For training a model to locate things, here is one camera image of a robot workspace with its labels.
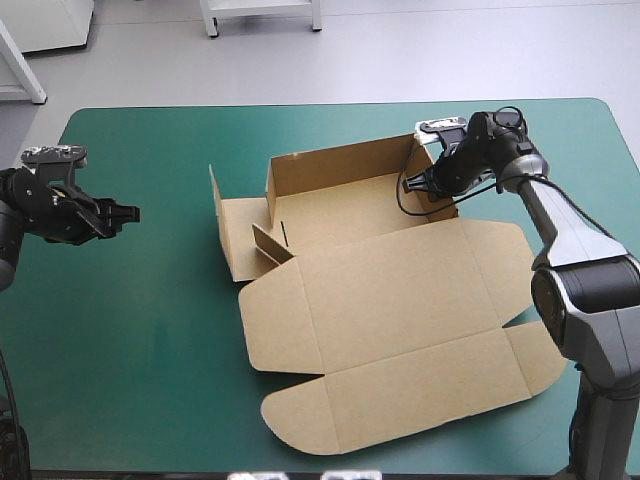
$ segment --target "green table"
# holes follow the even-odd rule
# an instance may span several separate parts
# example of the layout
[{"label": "green table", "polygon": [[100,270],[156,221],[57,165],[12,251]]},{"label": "green table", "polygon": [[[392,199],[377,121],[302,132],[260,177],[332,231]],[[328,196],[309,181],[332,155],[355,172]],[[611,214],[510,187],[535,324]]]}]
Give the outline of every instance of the green table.
[{"label": "green table", "polygon": [[[252,370],[222,255],[207,167],[227,197],[263,194],[268,158],[411,131],[510,102],[90,109],[62,142],[85,144],[78,182],[139,205],[143,220],[81,248],[27,238],[2,294],[1,344],[34,468],[160,471],[379,468],[550,474],[567,461],[577,373],[539,397],[339,457],[297,452],[259,414],[302,376]],[[607,106],[513,102],[552,178],[640,252],[640,176]],[[520,200],[489,192],[465,216],[517,222]],[[531,317],[531,311],[525,317]],[[640,472],[640,441],[629,461]]]}]

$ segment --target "gray floor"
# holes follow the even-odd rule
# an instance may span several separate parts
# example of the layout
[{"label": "gray floor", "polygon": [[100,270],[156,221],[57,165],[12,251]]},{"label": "gray floor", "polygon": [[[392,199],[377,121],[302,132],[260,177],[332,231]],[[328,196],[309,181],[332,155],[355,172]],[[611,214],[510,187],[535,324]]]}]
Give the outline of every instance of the gray floor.
[{"label": "gray floor", "polygon": [[320,33],[270,17],[216,40],[197,0],[96,1],[86,50],[30,60],[49,100],[24,145],[85,107],[596,97],[640,159],[640,0],[325,0]]},{"label": "gray floor", "polygon": [[37,111],[31,102],[0,102],[0,169],[10,167],[19,155]]}]

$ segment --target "black robotic arm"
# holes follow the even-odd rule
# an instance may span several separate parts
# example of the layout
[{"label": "black robotic arm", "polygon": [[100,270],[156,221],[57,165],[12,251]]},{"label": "black robotic arm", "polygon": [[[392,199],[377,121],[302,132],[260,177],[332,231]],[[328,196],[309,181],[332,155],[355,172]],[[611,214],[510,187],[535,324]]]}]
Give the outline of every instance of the black robotic arm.
[{"label": "black robotic arm", "polygon": [[[31,148],[22,154],[24,167],[0,171],[0,291],[13,283],[25,233],[80,245],[115,237],[123,224],[140,221],[138,207],[93,198],[76,185],[75,170],[86,165],[86,156],[86,148],[75,145]],[[0,371],[7,391],[7,398],[0,396],[0,478],[30,480],[27,436],[1,352]]]},{"label": "black robotic arm", "polygon": [[559,475],[623,480],[640,396],[640,264],[553,182],[522,112],[506,107],[425,122],[443,152],[405,191],[458,196],[488,178],[518,194],[544,248],[534,260],[534,304],[561,354],[581,370],[569,466]]}]

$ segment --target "cardboard box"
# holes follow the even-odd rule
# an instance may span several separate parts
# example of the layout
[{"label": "cardboard box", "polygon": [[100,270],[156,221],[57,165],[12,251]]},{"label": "cardboard box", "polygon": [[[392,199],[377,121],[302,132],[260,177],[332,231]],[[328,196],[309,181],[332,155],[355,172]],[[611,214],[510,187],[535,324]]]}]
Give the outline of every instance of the cardboard box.
[{"label": "cardboard box", "polygon": [[267,396],[271,430],[331,455],[526,400],[565,360],[531,303],[516,225],[452,219],[316,250],[240,292],[249,359],[323,374]]},{"label": "cardboard box", "polygon": [[[271,160],[266,198],[223,199],[220,239],[249,359],[316,380],[275,392],[265,422],[304,452],[340,454],[529,399],[566,362],[531,304],[519,227],[397,206],[398,171],[431,165],[412,135]],[[402,193],[413,211],[424,194]]]},{"label": "cardboard box", "polygon": [[[262,258],[262,248],[256,251],[252,224],[262,230],[258,242],[271,237],[298,255],[455,217],[454,207],[429,217],[400,211],[395,188],[405,162],[409,174],[432,164],[412,134],[275,157],[269,165],[266,198],[224,199],[212,170],[220,242],[233,280],[253,280],[278,263]],[[401,192],[401,198],[413,211],[450,202],[431,203],[417,192]]]}]

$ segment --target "black wire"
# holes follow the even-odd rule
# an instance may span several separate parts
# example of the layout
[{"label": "black wire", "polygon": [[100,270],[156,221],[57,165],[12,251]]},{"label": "black wire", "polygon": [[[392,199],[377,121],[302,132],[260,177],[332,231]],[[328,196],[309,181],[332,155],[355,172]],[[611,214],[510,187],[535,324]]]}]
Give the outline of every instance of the black wire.
[{"label": "black wire", "polygon": [[4,361],[2,350],[0,350],[0,371],[2,372],[5,390],[7,391],[9,406],[11,407],[11,419],[13,421],[13,429],[16,434],[16,448],[18,450],[18,468],[20,469],[20,478],[27,479],[28,475],[26,475],[27,469],[22,445],[22,435],[20,434],[18,407],[16,406],[16,399],[13,395],[13,386],[11,385],[11,377],[9,376],[9,370],[7,369],[7,364]]}]

